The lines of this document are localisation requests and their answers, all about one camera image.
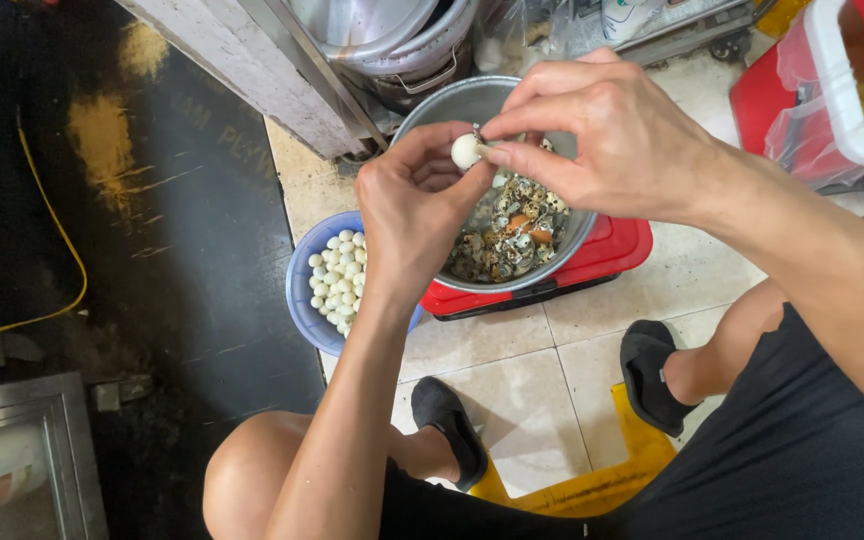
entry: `yellow cable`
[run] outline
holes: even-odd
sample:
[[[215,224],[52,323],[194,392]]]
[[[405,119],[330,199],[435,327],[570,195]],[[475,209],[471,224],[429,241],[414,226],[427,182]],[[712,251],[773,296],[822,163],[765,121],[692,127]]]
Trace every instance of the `yellow cable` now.
[[[79,252],[75,251],[75,246],[72,245],[72,240],[69,240],[69,236],[68,234],[66,234],[66,230],[63,228],[63,224],[59,222],[59,216],[57,216],[56,211],[52,209],[52,204],[49,203],[49,198],[45,196],[45,188],[42,187],[42,180],[39,178],[39,171],[36,170],[36,164],[32,161],[32,152],[29,150],[29,143],[25,140],[25,132],[22,130],[21,125],[18,126],[18,140],[22,142],[22,150],[25,150],[25,158],[29,161],[31,176],[35,178],[35,184],[38,186],[38,192],[42,194],[42,200],[45,201],[45,208],[49,209],[49,215],[52,215],[52,221],[55,222],[55,227],[58,228],[58,232],[62,235],[62,239],[65,240],[65,245],[68,246],[69,251],[72,252],[72,257],[74,257],[75,262],[78,263],[78,269],[81,270],[81,290],[78,292],[78,297],[74,301],[72,301],[72,303],[69,303],[68,305],[66,305],[66,307],[63,307],[55,313],[51,313],[43,317],[35,317],[34,319],[29,319],[28,321],[22,321],[20,323],[2,325],[0,326],[0,334],[13,328],[31,325],[32,323],[38,323],[40,321],[44,321],[45,319],[51,319],[52,317],[58,317],[63,313],[71,312],[72,309],[78,306],[79,302],[82,301],[83,297],[86,296],[86,288],[89,285],[89,277],[86,275],[86,265],[82,263],[82,259],[79,257]]]

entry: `tiled floor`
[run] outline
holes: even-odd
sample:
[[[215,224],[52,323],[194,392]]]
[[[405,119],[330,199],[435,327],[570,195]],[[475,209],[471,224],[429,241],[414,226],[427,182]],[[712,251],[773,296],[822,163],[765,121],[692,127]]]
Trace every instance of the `tiled floor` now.
[[[728,89],[739,74],[701,53],[651,75],[705,129],[738,145]],[[275,125],[269,133],[296,241],[320,220],[355,208],[352,178]],[[864,215],[864,193],[833,200]],[[423,376],[440,376],[462,396],[511,496],[625,460],[609,392],[622,382],[622,332],[636,319],[658,319],[674,329],[679,347],[702,345],[729,305],[765,277],[701,230],[664,223],[652,230],[651,256],[613,282],[462,321],[426,313],[406,342],[391,422],[414,432],[412,388]],[[327,379],[335,362],[322,355]],[[707,399],[673,444],[681,448],[719,403]]]

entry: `yellow stool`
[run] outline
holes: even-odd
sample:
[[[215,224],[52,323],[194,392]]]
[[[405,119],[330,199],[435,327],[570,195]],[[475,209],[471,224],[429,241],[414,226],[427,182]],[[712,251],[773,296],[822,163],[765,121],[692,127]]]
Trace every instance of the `yellow stool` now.
[[[489,457],[485,475],[469,494],[504,507],[563,518],[602,515],[628,501],[666,468],[676,451],[665,433],[632,410],[624,383],[611,387],[611,395],[629,451],[627,461],[511,498]]]

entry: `knee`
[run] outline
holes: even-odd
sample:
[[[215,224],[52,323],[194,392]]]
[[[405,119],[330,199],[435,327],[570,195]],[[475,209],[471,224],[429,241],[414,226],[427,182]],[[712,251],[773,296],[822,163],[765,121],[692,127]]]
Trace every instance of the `knee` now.
[[[263,412],[222,441],[205,469],[202,499],[202,514],[213,538],[263,537],[309,418]]]

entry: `blue basket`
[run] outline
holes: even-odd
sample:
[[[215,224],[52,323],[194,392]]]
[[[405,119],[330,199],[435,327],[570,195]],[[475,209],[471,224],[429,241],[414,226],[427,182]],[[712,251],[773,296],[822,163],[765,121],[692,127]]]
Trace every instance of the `blue basket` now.
[[[285,300],[289,304],[292,320],[309,343],[333,357],[338,357],[342,353],[346,338],[343,338],[335,326],[309,303],[312,300],[312,287],[309,286],[312,267],[309,266],[309,257],[326,251],[326,243],[329,239],[337,237],[344,229],[355,232],[364,230],[362,214],[358,210],[335,214],[306,232],[295,246],[285,276]],[[412,313],[412,319],[409,320],[409,332],[419,324],[422,315],[423,309],[417,305]]]

